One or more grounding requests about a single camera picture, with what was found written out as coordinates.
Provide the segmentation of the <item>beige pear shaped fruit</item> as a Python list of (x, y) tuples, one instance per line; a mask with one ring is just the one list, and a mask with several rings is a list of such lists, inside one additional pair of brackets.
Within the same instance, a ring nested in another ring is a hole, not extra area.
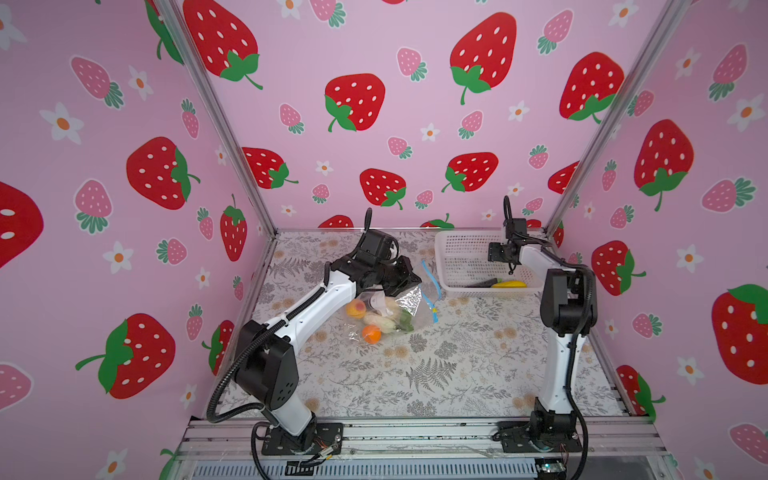
[(396, 316), (402, 312), (402, 308), (393, 297), (385, 298), (385, 307), (388, 316)]

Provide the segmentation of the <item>yellow red peach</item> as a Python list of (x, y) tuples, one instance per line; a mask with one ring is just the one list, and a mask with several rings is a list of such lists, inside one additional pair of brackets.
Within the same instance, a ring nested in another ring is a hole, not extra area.
[(354, 299), (345, 306), (345, 313), (352, 319), (363, 319), (367, 313), (367, 306), (363, 301)]

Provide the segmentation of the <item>white plastic mesh basket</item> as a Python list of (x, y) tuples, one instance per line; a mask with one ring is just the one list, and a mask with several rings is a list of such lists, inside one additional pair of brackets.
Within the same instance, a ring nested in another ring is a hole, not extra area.
[[(491, 242), (505, 243), (501, 231), (492, 230), (445, 230), (435, 236), (435, 258), (438, 280), (442, 288), (456, 297), (522, 298), (542, 291), (547, 271), (558, 265), (540, 252), (540, 246), (523, 248), (522, 264), (509, 273), (505, 263), (487, 260)], [(525, 282), (525, 289), (473, 289), (468, 285), (499, 278), (502, 281)]]

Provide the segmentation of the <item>clear zip bag blue zipper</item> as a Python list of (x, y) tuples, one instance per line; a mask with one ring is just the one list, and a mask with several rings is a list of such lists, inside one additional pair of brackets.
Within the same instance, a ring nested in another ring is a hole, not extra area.
[[(367, 326), (363, 319), (352, 319), (345, 313), (345, 307), (342, 308), (342, 320), (346, 336), (363, 347), (372, 346), (393, 346), (395, 341), (407, 341), (411, 344), (414, 351), (424, 350), (426, 348), (427, 333), (431, 327), (439, 322), (439, 310), (437, 301), (443, 298), (443, 293), (433, 266), (422, 259), (414, 265), (414, 272), (421, 277), (422, 283), (410, 290), (407, 290), (398, 297), (393, 297), (403, 310), (407, 310), (413, 316), (412, 323), (415, 328), (413, 332), (393, 332), (382, 335), (381, 341), (375, 345), (366, 343), (361, 332)], [(385, 307), (385, 296), (382, 292), (362, 293), (358, 298), (367, 306), (367, 313), (374, 311), (380, 315), (388, 316)]]

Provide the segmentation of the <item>white radish with leaves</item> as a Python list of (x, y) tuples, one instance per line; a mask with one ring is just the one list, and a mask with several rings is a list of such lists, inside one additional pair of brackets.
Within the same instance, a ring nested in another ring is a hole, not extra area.
[(366, 325), (377, 326), (384, 334), (393, 332), (410, 333), (415, 330), (412, 323), (413, 316), (403, 309), (396, 309), (392, 315), (384, 316), (374, 311), (368, 312), (363, 317)]

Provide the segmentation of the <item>orange tangerine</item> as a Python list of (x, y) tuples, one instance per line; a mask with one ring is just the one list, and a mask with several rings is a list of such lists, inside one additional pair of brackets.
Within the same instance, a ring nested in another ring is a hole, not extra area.
[(379, 343), (381, 341), (382, 335), (382, 330), (376, 325), (367, 325), (361, 332), (362, 339), (371, 345)]

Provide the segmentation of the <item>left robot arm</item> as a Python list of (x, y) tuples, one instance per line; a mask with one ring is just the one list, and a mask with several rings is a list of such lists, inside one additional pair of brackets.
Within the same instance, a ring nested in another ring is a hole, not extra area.
[(293, 437), (314, 431), (314, 413), (298, 398), (296, 354), (304, 343), (340, 308), (363, 293), (396, 297), (417, 286), (421, 278), (411, 261), (368, 265), (343, 257), (326, 266), (323, 279), (310, 293), (266, 323), (248, 322), (240, 331), (232, 380), (258, 401), (257, 409)]

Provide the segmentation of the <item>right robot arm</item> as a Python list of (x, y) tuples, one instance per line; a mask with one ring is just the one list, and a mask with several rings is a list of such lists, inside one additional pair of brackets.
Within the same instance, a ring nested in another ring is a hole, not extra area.
[(549, 329), (544, 387), (537, 397), (535, 415), (546, 419), (582, 417), (573, 396), (578, 358), (598, 319), (597, 280), (586, 265), (564, 260), (532, 237), (516, 238), (488, 247), (490, 262), (524, 266), (544, 281), (540, 318)]

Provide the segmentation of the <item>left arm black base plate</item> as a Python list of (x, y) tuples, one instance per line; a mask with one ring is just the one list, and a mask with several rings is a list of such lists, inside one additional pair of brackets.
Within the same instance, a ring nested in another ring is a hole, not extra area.
[(272, 427), (263, 440), (260, 453), (265, 456), (336, 455), (341, 452), (344, 424), (338, 422), (310, 423), (298, 436), (282, 427)]

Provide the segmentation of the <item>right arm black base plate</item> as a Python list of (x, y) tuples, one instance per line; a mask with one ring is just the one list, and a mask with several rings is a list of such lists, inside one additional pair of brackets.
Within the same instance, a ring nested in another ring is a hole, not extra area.
[(499, 442), (505, 453), (559, 454), (581, 453), (580, 439), (576, 434), (562, 432), (535, 433), (527, 421), (501, 421), (491, 439)]

